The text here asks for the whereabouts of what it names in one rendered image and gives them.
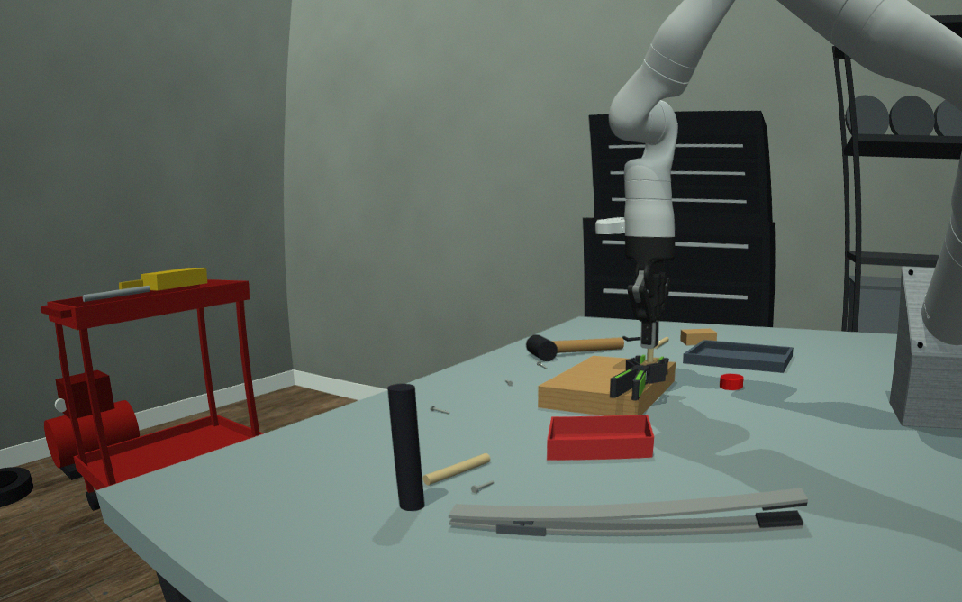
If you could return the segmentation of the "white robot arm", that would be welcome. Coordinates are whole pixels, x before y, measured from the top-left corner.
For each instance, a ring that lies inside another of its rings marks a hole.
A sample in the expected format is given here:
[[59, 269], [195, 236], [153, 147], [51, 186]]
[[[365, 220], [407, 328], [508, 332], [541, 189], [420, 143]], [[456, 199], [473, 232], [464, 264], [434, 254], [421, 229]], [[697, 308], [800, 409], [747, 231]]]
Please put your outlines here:
[[[678, 124], [673, 107], [661, 100], [684, 92], [734, 1], [684, 0], [613, 99], [612, 131], [622, 140], [645, 143], [645, 150], [624, 166], [624, 218], [597, 220], [596, 234], [675, 237], [670, 173]], [[777, 1], [862, 67], [930, 90], [962, 112], [962, 38], [909, 1]], [[951, 205], [921, 316], [935, 338], [962, 345], [962, 152]]]

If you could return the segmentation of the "light brown wooden board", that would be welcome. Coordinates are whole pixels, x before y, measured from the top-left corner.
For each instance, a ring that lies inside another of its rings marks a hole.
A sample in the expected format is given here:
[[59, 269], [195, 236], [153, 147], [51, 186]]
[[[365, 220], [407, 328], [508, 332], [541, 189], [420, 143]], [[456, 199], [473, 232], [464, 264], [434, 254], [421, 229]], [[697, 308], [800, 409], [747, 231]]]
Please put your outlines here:
[[676, 363], [666, 381], [647, 384], [639, 400], [632, 389], [610, 398], [610, 378], [626, 370], [624, 358], [592, 356], [538, 386], [538, 407], [589, 415], [642, 415], [675, 381]]

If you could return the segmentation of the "red open tray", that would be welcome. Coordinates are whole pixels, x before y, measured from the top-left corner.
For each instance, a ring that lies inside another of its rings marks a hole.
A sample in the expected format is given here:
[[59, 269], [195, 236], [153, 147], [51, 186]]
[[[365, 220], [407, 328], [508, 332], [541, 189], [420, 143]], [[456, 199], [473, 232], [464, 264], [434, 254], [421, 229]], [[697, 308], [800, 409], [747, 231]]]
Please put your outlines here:
[[653, 446], [648, 415], [552, 416], [547, 461], [652, 458]]

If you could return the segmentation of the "black cylinder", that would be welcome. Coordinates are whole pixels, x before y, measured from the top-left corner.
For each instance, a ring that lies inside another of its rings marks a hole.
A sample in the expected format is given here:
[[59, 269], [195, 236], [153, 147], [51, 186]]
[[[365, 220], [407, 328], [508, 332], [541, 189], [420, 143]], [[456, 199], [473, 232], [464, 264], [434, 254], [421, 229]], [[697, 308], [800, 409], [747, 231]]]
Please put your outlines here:
[[387, 390], [399, 506], [418, 512], [424, 508], [424, 495], [415, 386], [395, 384]]

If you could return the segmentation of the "black mallet with wooden handle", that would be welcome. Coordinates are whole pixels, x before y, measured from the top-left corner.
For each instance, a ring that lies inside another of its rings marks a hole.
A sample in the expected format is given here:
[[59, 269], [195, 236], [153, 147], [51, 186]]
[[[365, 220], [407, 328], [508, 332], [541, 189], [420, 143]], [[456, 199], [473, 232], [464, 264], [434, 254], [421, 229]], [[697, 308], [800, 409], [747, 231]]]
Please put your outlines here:
[[526, 342], [527, 351], [543, 361], [551, 361], [562, 352], [619, 350], [623, 346], [623, 338], [550, 341], [538, 334]]

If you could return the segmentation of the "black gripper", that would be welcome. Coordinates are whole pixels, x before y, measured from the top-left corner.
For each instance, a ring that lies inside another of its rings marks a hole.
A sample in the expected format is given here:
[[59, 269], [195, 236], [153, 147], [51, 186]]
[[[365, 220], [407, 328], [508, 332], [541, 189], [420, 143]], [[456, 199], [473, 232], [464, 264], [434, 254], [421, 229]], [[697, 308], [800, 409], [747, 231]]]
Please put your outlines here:
[[634, 285], [628, 285], [628, 294], [634, 317], [641, 322], [640, 346], [653, 349], [658, 345], [659, 320], [666, 311], [671, 284], [664, 261], [675, 259], [675, 237], [625, 236], [625, 256], [636, 261]]

